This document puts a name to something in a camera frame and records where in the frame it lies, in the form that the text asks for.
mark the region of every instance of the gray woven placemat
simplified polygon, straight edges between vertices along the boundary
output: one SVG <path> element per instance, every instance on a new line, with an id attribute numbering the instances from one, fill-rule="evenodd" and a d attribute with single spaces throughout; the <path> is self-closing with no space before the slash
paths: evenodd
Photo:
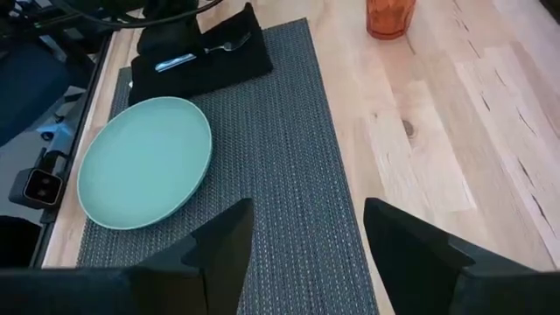
<path id="1" fill-rule="evenodd" d="M 264 38 L 271 74 L 192 99 L 213 132 L 199 190 L 151 227 L 113 231 L 88 221 L 78 264 L 137 263 L 250 197 L 255 232 L 239 313 L 376 314 L 307 22 L 270 28 Z M 111 117 L 126 109 L 129 81 L 124 68 Z"/>

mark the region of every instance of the orange cup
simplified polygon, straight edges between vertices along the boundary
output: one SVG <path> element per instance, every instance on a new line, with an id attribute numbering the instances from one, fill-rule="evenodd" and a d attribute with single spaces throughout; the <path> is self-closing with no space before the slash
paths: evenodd
<path id="1" fill-rule="evenodd" d="M 409 29 L 416 0 L 366 0 L 367 32 L 376 39 L 396 39 Z"/>

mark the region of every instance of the mint green plate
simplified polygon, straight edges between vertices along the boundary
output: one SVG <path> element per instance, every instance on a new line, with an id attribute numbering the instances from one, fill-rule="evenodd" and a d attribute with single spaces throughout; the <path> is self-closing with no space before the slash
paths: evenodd
<path id="1" fill-rule="evenodd" d="M 141 228 L 193 195 L 212 154 L 212 133 L 194 104 L 175 97 L 142 101 L 111 120 L 87 149 L 78 197 L 105 228 Z"/>

